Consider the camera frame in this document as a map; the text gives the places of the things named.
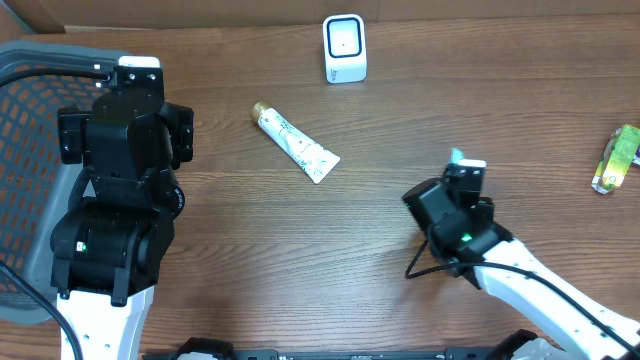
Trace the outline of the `purple pink sanitary pad pack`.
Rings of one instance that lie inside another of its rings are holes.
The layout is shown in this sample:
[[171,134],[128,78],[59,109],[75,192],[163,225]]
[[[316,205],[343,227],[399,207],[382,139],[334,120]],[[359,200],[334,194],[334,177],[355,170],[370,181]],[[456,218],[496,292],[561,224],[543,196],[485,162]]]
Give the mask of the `purple pink sanitary pad pack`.
[[634,154],[633,164],[636,166],[640,166],[640,147],[638,147],[637,151]]

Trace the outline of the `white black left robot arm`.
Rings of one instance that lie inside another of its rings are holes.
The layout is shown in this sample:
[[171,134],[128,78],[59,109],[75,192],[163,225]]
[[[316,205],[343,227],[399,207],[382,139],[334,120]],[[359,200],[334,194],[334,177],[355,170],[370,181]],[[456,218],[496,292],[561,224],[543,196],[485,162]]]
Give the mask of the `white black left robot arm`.
[[158,66],[117,65],[92,108],[59,110],[61,160],[82,167],[51,234],[64,359],[135,359],[186,198],[194,112],[166,101]]

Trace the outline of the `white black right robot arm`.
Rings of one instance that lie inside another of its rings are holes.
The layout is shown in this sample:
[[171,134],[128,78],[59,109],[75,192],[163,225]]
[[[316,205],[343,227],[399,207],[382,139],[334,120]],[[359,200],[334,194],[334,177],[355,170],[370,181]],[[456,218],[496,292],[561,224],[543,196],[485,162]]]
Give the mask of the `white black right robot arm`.
[[554,342],[528,340],[512,358],[551,352],[567,359],[636,359],[639,323],[592,300],[538,260],[494,219],[493,201],[481,194],[483,160],[448,164],[439,177],[407,191],[402,200],[426,239],[422,251],[438,270],[463,277],[507,303]]

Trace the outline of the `teal wet wipes pack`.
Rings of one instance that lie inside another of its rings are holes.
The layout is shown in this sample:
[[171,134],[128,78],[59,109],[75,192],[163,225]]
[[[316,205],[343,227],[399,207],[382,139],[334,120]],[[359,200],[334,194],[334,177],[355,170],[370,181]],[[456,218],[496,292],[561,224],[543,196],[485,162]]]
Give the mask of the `teal wet wipes pack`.
[[453,164],[459,164],[462,160],[465,159],[464,152],[458,148],[451,149],[450,162]]

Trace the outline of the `white tube with gold cap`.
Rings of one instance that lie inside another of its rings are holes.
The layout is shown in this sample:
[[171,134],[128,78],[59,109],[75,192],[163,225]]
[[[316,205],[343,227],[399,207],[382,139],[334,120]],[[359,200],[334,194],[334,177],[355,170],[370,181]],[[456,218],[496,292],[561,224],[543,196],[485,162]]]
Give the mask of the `white tube with gold cap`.
[[319,184],[340,162],[340,157],[301,132],[272,105],[260,101],[250,118],[306,173]]

